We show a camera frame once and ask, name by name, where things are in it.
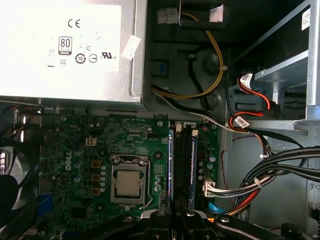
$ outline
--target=power supply label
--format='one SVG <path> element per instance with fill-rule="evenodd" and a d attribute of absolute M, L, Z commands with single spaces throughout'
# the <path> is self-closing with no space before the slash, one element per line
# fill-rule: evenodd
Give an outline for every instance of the power supply label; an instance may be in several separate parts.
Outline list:
<path fill-rule="evenodd" d="M 6 38 L 0 42 L 9 49 L 8 61 L 55 72 L 118 72 L 121 6 L 74 3 L 2 3 L 2 23 L 6 24 L 1 26 L 1 33 Z"/>

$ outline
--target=white sticker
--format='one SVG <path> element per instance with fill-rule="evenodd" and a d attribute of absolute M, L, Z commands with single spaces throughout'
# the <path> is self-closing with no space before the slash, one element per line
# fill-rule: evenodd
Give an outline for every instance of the white sticker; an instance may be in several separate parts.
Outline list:
<path fill-rule="evenodd" d="M 250 125 L 246 120 L 244 120 L 240 116 L 238 116 L 234 121 L 243 129 L 249 127 Z"/>
<path fill-rule="evenodd" d="M 4 10 L 12 20 L 0 26 L 6 34 L 0 43 L 4 41 L 9 61 L 16 59 L 19 69 L 48 70 L 57 78 L 63 70 L 119 71 L 121 6 L 44 1 L 8 5 Z"/>
<path fill-rule="evenodd" d="M 302 14 L 301 30 L 305 30 L 310 27 L 310 8 Z"/>
<path fill-rule="evenodd" d="M 121 56 L 125 59 L 130 60 L 130 61 L 132 59 L 134 59 L 134 56 L 135 56 L 135 53 L 136 53 L 136 50 L 139 46 L 140 41 L 141 41 L 140 38 L 131 35 Z"/>
<path fill-rule="evenodd" d="M 252 73 L 248 73 L 248 74 L 246 74 L 246 75 L 243 75 L 243 76 L 240 78 L 241 84 L 242 84 L 243 86 L 245 86 L 247 89 L 250 89 L 250 90 L 251 90 L 250 82 L 251 82 L 252 76 L 253 76 Z"/>

